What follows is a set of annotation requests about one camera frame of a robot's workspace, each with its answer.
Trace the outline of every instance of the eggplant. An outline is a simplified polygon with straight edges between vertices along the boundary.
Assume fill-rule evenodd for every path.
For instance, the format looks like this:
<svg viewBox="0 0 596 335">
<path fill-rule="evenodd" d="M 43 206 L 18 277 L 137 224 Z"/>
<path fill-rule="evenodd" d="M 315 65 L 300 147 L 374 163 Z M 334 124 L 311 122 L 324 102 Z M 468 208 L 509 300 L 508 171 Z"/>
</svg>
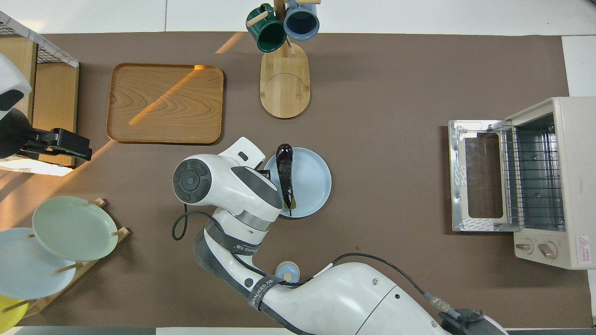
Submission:
<svg viewBox="0 0 596 335">
<path fill-rule="evenodd" d="M 280 145 L 275 154 L 277 174 L 280 176 L 281 197 L 285 208 L 290 211 L 290 216 L 292 216 L 292 210 L 296 208 L 296 199 L 292 191 L 292 156 L 292 146 L 286 143 Z"/>
</svg>

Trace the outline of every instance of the white toaster oven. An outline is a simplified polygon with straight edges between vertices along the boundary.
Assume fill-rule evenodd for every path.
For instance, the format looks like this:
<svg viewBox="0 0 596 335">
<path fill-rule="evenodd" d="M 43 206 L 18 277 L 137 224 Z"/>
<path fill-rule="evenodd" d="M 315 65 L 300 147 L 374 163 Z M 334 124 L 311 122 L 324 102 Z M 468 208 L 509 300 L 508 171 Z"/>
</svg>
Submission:
<svg viewBox="0 0 596 335">
<path fill-rule="evenodd" d="M 512 231 L 517 257 L 596 268 L 596 97 L 453 120 L 449 143 L 455 231 Z"/>
</svg>

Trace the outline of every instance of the black velcro strap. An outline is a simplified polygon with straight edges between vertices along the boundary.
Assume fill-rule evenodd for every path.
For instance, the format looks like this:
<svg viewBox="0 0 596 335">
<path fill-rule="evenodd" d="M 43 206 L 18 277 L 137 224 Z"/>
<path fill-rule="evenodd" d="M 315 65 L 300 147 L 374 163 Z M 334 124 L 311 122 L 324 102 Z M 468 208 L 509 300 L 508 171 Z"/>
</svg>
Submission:
<svg viewBox="0 0 596 335">
<path fill-rule="evenodd" d="M 263 301 L 265 293 L 267 293 L 267 291 L 269 291 L 273 286 L 281 283 L 282 281 L 284 280 L 274 275 L 267 275 L 261 278 L 261 280 L 259 280 L 253 286 L 253 290 L 249 293 L 249 305 L 257 311 L 260 311 L 259 305 L 261 301 Z"/>
<path fill-rule="evenodd" d="M 252 256 L 259 250 L 260 244 L 250 244 L 239 240 L 233 236 L 226 235 L 224 229 L 215 220 L 209 220 L 205 225 L 205 230 L 220 246 L 231 253 L 238 255 Z"/>
</svg>

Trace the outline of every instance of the plate with eggplant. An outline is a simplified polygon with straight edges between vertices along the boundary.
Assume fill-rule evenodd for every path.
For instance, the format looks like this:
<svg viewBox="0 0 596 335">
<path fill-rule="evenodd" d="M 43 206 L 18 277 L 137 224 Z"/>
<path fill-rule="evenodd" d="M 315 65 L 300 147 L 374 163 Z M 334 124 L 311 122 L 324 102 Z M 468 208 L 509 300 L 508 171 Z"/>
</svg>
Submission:
<svg viewBox="0 0 596 335">
<path fill-rule="evenodd" d="M 278 147 L 265 165 L 282 198 L 281 214 L 304 218 L 319 210 L 331 193 L 331 172 L 321 156 L 289 144 Z"/>
</svg>

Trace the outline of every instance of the green mug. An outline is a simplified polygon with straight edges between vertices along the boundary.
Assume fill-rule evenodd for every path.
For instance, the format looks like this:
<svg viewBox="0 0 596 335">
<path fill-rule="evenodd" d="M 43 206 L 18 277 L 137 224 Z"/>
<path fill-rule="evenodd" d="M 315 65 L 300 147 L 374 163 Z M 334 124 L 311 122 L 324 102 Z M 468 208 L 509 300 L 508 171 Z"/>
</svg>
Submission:
<svg viewBox="0 0 596 335">
<path fill-rule="evenodd" d="M 262 13 L 267 12 L 268 15 L 259 20 L 250 27 L 246 27 L 254 40 L 257 42 L 257 47 L 263 52 L 273 52 L 279 49 L 285 42 L 284 23 L 275 17 L 273 7 L 269 4 L 262 4 L 259 8 L 253 9 L 246 21 L 255 18 Z"/>
</svg>

